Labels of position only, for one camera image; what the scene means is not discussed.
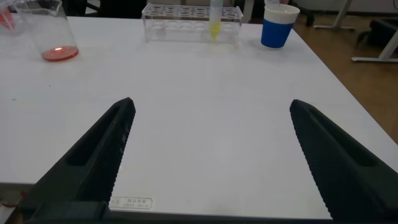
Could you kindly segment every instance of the white table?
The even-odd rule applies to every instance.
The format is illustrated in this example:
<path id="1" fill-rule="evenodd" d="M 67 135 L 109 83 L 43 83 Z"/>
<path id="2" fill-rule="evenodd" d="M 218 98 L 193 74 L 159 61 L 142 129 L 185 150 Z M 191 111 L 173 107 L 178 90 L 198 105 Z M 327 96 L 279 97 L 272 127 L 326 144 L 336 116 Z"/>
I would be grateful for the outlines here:
<path id="1" fill-rule="evenodd" d="M 69 18 L 81 54 L 46 63 L 0 39 L 0 182 L 34 184 L 116 101 L 136 118 L 113 196 L 144 212 L 330 218 L 289 113 L 311 103 L 398 170 L 398 147 L 292 31 L 282 50 L 144 41 L 142 21 Z M 131 209 L 113 209 L 116 211 Z"/>

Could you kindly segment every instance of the wooden floor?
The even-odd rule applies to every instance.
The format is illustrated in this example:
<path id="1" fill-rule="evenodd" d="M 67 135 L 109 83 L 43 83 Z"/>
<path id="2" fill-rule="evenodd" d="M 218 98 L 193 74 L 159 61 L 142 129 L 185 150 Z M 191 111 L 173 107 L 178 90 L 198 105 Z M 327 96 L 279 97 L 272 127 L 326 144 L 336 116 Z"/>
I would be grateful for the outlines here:
<path id="1" fill-rule="evenodd" d="M 317 16 L 315 24 L 332 24 L 335 16 Z M 315 30 L 305 26 L 301 16 L 296 32 L 323 60 L 342 84 L 354 95 L 390 137 L 398 143 L 398 64 L 354 63 L 351 57 L 377 57 L 381 49 L 356 48 L 356 39 L 369 30 L 375 17 L 345 18 L 343 25 L 357 30 Z"/>

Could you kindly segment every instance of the white cup rim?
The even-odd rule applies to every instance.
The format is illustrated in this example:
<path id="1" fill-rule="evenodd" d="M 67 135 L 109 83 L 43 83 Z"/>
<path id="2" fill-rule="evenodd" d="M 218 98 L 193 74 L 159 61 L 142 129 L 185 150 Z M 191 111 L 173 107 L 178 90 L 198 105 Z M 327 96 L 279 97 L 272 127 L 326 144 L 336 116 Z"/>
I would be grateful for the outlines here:
<path id="1" fill-rule="evenodd" d="M 265 9 L 267 11 L 273 12 L 273 13 L 278 13 L 278 14 L 298 14 L 300 13 L 300 9 L 294 6 L 286 5 L 286 4 L 280 4 L 279 8 L 269 8 L 265 6 Z"/>

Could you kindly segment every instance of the test tube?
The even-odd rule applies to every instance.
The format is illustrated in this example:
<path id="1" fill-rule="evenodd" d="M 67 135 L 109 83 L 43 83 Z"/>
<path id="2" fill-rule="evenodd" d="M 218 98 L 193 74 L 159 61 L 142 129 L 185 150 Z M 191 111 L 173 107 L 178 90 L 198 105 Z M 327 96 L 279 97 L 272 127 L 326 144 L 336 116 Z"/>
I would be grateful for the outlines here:
<path id="1" fill-rule="evenodd" d="M 217 38 L 217 35 L 221 29 L 223 3 L 223 0 L 211 0 L 210 2 L 209 32 L 213 39 Z"/>
<path id="2" fill-rule="evenodd" d="M 59 62 L 78 55 L 61 0 L 23 0 L 15 7 L 44 60 Z"/>

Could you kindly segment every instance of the red liquid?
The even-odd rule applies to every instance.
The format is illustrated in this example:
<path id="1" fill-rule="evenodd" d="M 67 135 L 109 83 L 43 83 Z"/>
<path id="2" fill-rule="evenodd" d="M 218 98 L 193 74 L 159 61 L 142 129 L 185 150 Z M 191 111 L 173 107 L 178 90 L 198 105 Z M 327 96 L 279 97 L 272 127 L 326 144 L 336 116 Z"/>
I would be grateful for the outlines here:
<path id="1" fill-rule="evenodd" d="M 42 53 L 43 59 L 49 62 L 68 60 L 79 54 L 77 47 L 57 47 Z"/>

